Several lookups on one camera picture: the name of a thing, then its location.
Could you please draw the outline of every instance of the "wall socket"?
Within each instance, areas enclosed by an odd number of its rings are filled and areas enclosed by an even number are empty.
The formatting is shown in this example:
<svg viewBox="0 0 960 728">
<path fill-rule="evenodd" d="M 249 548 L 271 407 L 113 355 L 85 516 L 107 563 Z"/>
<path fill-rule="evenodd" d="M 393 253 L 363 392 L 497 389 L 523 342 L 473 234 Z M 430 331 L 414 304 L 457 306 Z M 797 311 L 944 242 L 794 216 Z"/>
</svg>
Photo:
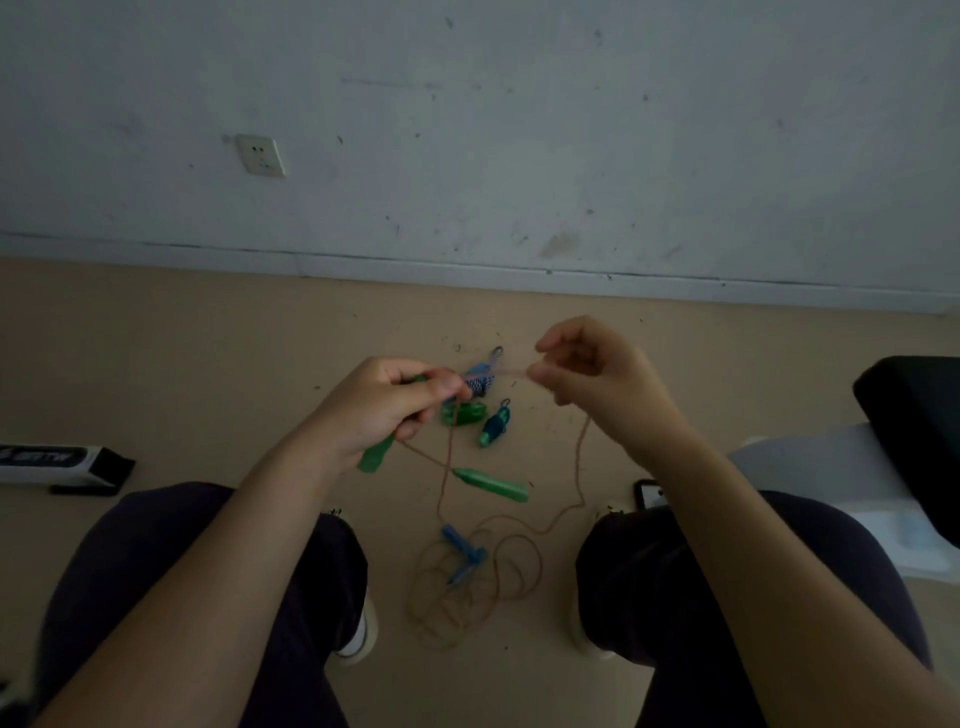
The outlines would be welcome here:
<svg viewBox="0 0 960 728">
<path fill-rule="evenodd" d="M 239 133 L 234 137 L 243 165 L 252 175 L 286 177 L 276 142 L 268 136 Z"/>
</svg>

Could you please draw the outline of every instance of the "finger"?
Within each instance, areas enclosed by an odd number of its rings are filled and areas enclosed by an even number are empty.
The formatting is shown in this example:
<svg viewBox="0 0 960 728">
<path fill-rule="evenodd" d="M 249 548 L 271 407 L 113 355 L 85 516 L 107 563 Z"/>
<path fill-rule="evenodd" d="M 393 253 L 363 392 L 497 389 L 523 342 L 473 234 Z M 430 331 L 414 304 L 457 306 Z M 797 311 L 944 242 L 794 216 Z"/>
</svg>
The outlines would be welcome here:
<svg viewBox="0 0 960 728">
<path fill-rule="evenodd" d="M 430 422 L 433 419 L 433 416 L 435 414 L 437 414 L 436 407 L 427 407 L 426 409 L 422 409 L 420 412 L 417 413 L 417 422 L 420 422 L 426 425 L 428 422 Z"/>
<path fill-rule="evenodd" d="M 435 367 L 416 359 L 384 357 L 376 359 L 377 369 L 391 384 L 400 384 L 412 380 L 415 376 L 426 375 Z"/>
<path fill-rule="evenodd" d="M 531 364 L 527 370 L 531 381 L 559 395 L 562 400 L 576 401 L 577 392 L 591 379 L 577 372 L 546 362 Z"/>
<path fill-rule="evenodd" d="M 464 381 L 449 370 L 441 370 L 426 381 L 415 381 L 402 387 L 393 387 L 394 416 L 403 419 L 415 412 L 439 405 L 449 397 L 461 394 Z"/>
<path fill-rule="evenodd" d="M 455 397 L 460 401 L 467 401 L 473 397 L 473 390 L 471 390 L 467 386 L 467 383 L 463 380 L 463 378 L 460 375 L 458 375 L 456 372 L 454 372 L 452 369 L 447 369 L 446 367 L 434 367 L 432 369 L 428 369 L 426 372 L 423 373 L 423 375 L 426 376 L 428 379 L 433 379 L 437 376 L 454 375 L 458 379 L 460 379 L 460 382 L 461 382 L 461 387 L 457 391 Z"/>
<path fill-rule="evenodd" d="M 423 425 L 421 425 L 416 420 L 404 420 L 397 427 L 396 432 L 394 433 L 394 437 L 396 437 L 401 442 L 404 440 L 409 440 L 418 432 L 420 432 L 421 427 L 423 427 Z"/>
<path fill-rule="evenodd" d="M 545 360 L 552 362 L 564 361 L 571 357 L 592 362 L 596 358 L 596 349 L 579 342 L 563 341 L 543 355 Z"/>
<path fill-rule="evenodd" d="M 561 321 L 551 327 L 534 345 L 538 352 L 553 349 L 563 341 L 581 342 L 589 347 L 598 347 L 612 331 L 592 316 L 577 316 Z"/>
<path fill-rule="evenodd" d="M 566 361 L 550 361 L 547 357 L 544 357 L 543 361 L 576 372 L 578 375 L 597 376 L 601 371 L 596 364 L 577 358 L 569 358 Z"/>
</svg>

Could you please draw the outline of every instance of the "baseboard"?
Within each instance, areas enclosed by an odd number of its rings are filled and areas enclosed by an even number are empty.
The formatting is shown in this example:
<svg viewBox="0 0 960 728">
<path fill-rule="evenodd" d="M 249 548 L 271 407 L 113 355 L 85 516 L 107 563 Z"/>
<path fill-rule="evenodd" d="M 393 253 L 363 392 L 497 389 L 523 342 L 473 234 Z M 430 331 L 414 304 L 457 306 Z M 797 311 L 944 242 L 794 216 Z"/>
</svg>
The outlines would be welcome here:
<svg viewBox="0 0 960 728">
<path fill-rule="evenodd" d="M 960 311 L 960 294 L 815 283 L 501 268 L 350 255 L 311 255 L 0 232 L 0 255 L 188 270 L 372 280 L 537 293 L 716 303 L 854 308 L 911 313 Z"/>
</svg>

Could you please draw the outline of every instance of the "trousers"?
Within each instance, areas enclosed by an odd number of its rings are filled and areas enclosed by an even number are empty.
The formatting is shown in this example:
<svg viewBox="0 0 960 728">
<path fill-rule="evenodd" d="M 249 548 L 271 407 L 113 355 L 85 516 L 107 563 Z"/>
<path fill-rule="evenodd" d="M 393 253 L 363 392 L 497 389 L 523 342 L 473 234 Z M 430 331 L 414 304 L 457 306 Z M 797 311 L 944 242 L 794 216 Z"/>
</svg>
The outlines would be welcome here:
<svg viewBox="0 0 960 728">
<path fill-rule="evenodd" d="M 232 492 L 191 482 L 132 493 L 94 525 L 41 627 L 35 714 L 180 559 Z M 920 619 L 873 536 L 823 503 L 780 493 L 764 497 L 929 666 Z M 576 572 L 590 640 L 655 669 L 638 725 L 764 725 L 730 631 L 668 507 L 600 520 L 580 550 Z M 280 604 L 241 726 L 347 726 L 324 665 L 356 631 L 366 591 L 367 561 L 350 527 L 320 516 Z"/>
</svg>

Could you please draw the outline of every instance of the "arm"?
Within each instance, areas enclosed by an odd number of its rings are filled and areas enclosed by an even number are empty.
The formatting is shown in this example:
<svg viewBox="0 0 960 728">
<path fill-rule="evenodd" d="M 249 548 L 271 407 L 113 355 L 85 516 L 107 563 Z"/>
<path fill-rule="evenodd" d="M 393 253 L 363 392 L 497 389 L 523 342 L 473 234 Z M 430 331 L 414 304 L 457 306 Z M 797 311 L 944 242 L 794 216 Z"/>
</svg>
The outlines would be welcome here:
<svg viewBox="0 0 960 728">
<path fill-rule="evenodd" d="M 644 354 L 588 317 L 529 376 L 657 478 L 771 725 L 960 724 L 960 703 L 690 427 Z"/>
<path fill-rule="evenodd" d="M 400 382 L 426 374 L 428 381 Z M 182 558 L 36 721 L 59 726 L 234 726 L 324 497 L 360 453 L 412 437 L 464 382 L 368 359 L 270 450 Z"/>
</svg>

